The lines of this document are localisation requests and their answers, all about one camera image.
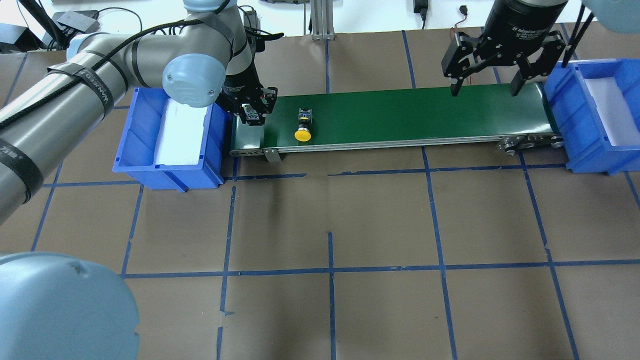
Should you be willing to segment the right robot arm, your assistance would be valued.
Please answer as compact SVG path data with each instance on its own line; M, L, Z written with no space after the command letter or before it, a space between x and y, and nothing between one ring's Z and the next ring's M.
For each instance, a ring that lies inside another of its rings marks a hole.
M557 63L567 66L593 21L617 34L639 32L637 0L583 0L569 39L553 30L566 0L496 0L482 34L472 37L454 29L441 61L457 96L467 78L486 68L518 68L509 91L512 96L533 78L549 76Z

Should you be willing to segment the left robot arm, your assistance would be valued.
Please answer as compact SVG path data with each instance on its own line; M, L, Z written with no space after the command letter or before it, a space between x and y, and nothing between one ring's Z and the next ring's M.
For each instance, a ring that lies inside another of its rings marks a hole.
M160 88L193 108L217 104L250 126L274 111L235 0L185 0L187 16L136 34L75 37L67 60L1 109L1 221L135 87Z

